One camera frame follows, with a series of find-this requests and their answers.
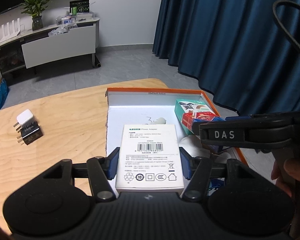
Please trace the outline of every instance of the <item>curtain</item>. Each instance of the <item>curtain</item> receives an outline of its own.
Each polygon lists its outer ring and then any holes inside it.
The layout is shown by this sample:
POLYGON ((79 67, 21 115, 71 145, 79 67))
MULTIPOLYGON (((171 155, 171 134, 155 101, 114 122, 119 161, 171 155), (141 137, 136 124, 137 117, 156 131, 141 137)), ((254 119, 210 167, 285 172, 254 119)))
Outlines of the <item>curtain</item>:
MULTIPOLYGON (((153 52, 241 115, 300 110, 300 56, 273 22, 275 1, 162 0, 153 52)), ((278 15, 300 42, 299 11, 278 15)))

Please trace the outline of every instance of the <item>wooden table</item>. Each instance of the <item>wooden table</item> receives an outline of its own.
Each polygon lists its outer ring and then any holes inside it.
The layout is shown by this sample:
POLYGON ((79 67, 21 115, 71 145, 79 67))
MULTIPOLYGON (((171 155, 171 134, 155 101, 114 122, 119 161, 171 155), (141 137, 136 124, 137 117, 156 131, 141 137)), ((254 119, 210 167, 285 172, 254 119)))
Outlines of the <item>wooden table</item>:
MULTIPOLYGON (((159 79, 113 83, 65 92, 0 110, 0 227, 9 228, 2 216, 4 200, 26 182, 62 159, 86 162, 106 156, 106 117, 108 87, 166 88, 159 79), (13 125, 29 108, 44 136, 29 145, 18 144, 13 125)), ((88 179, 75 181, 91 195, 88 179)))

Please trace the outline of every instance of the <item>drawer front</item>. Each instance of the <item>drawer front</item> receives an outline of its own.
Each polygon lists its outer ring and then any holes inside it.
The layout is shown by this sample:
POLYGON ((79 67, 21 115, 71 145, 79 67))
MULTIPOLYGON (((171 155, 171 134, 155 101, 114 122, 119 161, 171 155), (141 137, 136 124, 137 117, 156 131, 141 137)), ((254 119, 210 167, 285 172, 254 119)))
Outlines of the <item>drawer front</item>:
POLYGON ((70 29, 68 33, 46 37, 22 45, 27 68, 96 51, 96 25, 70 29))

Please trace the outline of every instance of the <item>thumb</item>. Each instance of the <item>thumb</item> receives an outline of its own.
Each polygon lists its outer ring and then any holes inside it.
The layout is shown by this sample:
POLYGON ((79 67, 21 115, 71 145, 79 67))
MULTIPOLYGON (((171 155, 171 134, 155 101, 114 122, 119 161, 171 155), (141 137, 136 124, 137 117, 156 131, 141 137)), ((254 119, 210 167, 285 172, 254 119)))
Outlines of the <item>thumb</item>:
POLYGON ((283 167, 288 175, 300 181, 300 159, 286 160, 283 167))

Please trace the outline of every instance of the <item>baseboard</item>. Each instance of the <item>baseboard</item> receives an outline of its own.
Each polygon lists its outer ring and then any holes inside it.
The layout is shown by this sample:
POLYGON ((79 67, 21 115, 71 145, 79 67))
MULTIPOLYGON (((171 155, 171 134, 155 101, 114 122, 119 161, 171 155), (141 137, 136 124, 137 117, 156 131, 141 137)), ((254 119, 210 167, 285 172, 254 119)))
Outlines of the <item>baseboard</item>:
POLYGON ((135 49, 152 49, 152 47, 153 47, 153 44, 117 45, 117 46, 99 47, 99 48, 96 48, 96 52, 135 50, 135 49))

